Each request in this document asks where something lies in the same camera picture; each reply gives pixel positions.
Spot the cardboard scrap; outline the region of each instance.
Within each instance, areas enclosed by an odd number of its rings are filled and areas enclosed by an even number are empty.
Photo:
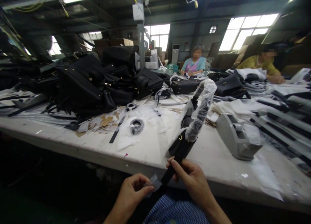
[[[105,117],[102,116],[101,119],[103,119],[103,121],[100,123],[101,126],[107,126],[111,121],[112,121],[112,117]]]

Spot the gray tape dispenser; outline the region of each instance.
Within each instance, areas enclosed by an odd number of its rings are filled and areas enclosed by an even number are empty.
[[[249,142],[244,128],[233,115],[222,114],[216,121],[216,129],[232,156],[239,160],[252,161],[262,147]]]

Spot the yellow shirt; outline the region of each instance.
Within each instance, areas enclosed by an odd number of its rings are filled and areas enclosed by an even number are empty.
[[[237,69],[246,69],[246,68],[258,69],[258,68],[262,68],[263,70],[267,71],[268,75],[273,75],[273,74],[279,72],[274,67],[272,62],[263,62],[259,65],[258,64],[258,57],[259,56],[248,57],[245,61],[243,61],[241,64],[238,65]]]

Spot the window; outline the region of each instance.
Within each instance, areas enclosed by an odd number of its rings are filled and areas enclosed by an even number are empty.
[[[232,18],[228,24],[220,51],[241,49],[247,36],[266,34],[279,14]]]
[[[89,33],[83,33],[82,37],[84,39],[86,39],[87,41],[89,41],[90,43],[94,44],[94,40],[98,40],[98,39],[102,39],[103,36],[101,34],[100,31],[96,31],[96,32],[89,32]],[[92,51],[92,47],[91,45],[89,45],[88,43],[84,42],[84,45],[86,46],[86,49],[88,51]]]
[[[57,40],[54,36],[52,36],[52,48],[49,51],[49,54],[52,55],[60,55],[61,54],[61,48],[59,47]]]
[[[162,51],[166,51],[168,44],[168,34],[170,24],[145,26],[152,40],[155,40],[155,47],[162,47]]]
[[[210,34],[213,34],[216,32],[217,27],[216,26],[212,26],[210,29]]]

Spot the ceiling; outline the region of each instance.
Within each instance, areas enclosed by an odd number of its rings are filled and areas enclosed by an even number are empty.
[[[26,0],[3,0],[3,6],[23,1]],[[219,17],[228,17],[227,13],[222,13],[222,8],[228,6],[238,7],[245,3],[262,2],[264,4],[266,1],[270,0],[197,1],[199,4],[198,9],[195,9],[193,3],[187,4],[186,0],[150,0],[148,7],[151,13],[147,7],[144,6],[145,18],[155,18],[158,15],[186,13],[191,11],[196,12],[196,15],[205,12],[205,15],[208,16],[208,13],[213,9],[219,9],[217,12]],[[79,30],[79,26],[84,25],[91,25],[90,29],[94,30],[107,30],[135,25],[135,22],[132,20],[132,5],[134,3],[134,0],[85,0],[74,2],[64,6],[69,17],[66,16],[58,0],[45,2],[42,7],[30,13],[18,12],[14,9],[6,10],[6,12],[7,17],[15,26],[25,30],[24,34],[27,34],[27,32],[46,30],[47,28],[52,32],[56,31],[56,33],[61,34],[66,33],[67,28],[74,29],[74,27],[77,27],[77,33],[81,33],[80,31],[83,30]]]

